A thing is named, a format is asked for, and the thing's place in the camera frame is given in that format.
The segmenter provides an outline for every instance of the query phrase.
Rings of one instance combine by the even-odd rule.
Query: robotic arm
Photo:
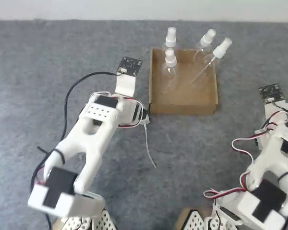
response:
[[[213,191],[217,194],[211,216],[193,218],[200,230],[237,230],[245,225],[253,230],[284,230],[288,223],[288,104],[277,84],[259,89],[267,121],[255,131],[261,154],[247,168],[242,188]],[[266,172],[278,184],[263,179]],[[184,230],[194,228],[191,218]]]
[[[123,58],[117,76],[116,94],[93,93],[67,135],[44,164],[44,184],[35,184],[29,207],[61,217],[98,218],[105,207],[102,196],[88,193],[101,165],[102,156],[118,127],[133,127],[147,116],[143,104],[132,98],[135,76],[142,61]],[[84,152],[80,174],[61,166]]]

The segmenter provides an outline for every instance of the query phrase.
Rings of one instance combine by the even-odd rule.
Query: bottle cap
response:
[[[168,28],[168,35],[165,39],[165,45],[167,47],[173,48],[176,45],[176,28]]]
[[[201,38],[201,41],[200,41],[201,45],[203,47],[209,46],[212,43],[215,35],[216,35],[216,31],[214,29],[208,30],[207,33]]]
[[[226,54],[226,51],[231,44],[232,41],[229,38],[225,38],[224,41],[214,49],[213,55],[216,58],[221,59]]]
[[[177,64],[176,56],[173,49],[165,50],[165,64],[168,67],[174,67]]]

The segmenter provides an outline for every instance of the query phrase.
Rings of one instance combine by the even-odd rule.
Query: clear plastic bottle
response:
[[[219,63],[219,60],[226,54],[227,49],[232,44],[229,38],[225,38],[224,41],[214,49],[212,54],[204,57],[204,65],[196,76],[191,80],[191,84],[195,87],[203,87],[205,82],[206,70],[208,68],[215,68]]]
[[[201,58],[212,53],[211,43],[215,36],[216,36],[216,31],[214,29],[209,29],[207,33],[201,38],[201,40],[196,44],[195,46],[196,51],[193,56],[194,63],[202,64]]]
[[[169,27],[168,28],[168,34],[165,38],[165,42],[162,46],[163,50],[174,48],[176,45],[176,28],[175,27]]]
[[[177,60],[173,49],[165,50],[165,63],[162,65],[162,93],[176,88]]]

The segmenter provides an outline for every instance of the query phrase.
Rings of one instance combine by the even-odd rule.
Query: cardboard box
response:
[[[190,85],[194,71],[194,50],[175,50],[177,58],[177,87],[166,94],[161,90],[161,67],[164,51],[151,50],[149,73],[149,110],[153,114],[211,115],[218,106],[216,73],[207,69],[207,83],[200,90]]]

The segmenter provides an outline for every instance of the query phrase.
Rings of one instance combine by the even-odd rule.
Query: gray carpet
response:
[[[56,146],[63,102],[74,81],[93,71],[114,72],[123,56],[144,60],[137,99],[148,102],[149,51],[168,26],[180,47],[191,48],[209,28],[216,43],[233,45],[218,73],[220,106],[213,116],[153,115],[148,126],[151,165],[142,126],[118,130],[103,156],[91,191],[101,194],[120,230],[169,230],[181,209],[210,204],[202,192],[237,186],[250,163],[230,142],[264,120],[257,88],[278,82],[288,98],[288,24],[198,22],[0,22],[0,229],[47,229],[26,205],[33,169]],[[68,130],[89,95],[114,91],[115,78],[98,76],[75,88]],[[253,142],[241,143],[255,156]],[[79,172],[84,157],[66,167]]]

